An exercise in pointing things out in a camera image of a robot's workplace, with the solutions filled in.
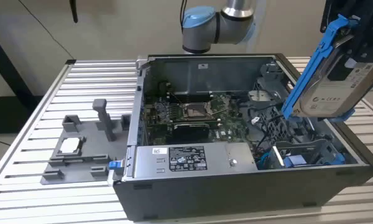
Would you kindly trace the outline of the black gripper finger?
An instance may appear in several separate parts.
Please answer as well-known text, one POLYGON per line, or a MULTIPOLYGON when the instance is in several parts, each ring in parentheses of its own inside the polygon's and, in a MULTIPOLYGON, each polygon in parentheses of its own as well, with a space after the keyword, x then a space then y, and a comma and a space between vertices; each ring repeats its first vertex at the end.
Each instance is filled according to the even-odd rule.
POLYGON ((331 62, 327 73, 327 79, 330 81, 343 81, 349 74, 350 65, 345 66, 345 63, 354 52, 351 46, 353 40, 353 37, 343 37, 335 41, 333 45, 334 50, 331 53, 331 62))

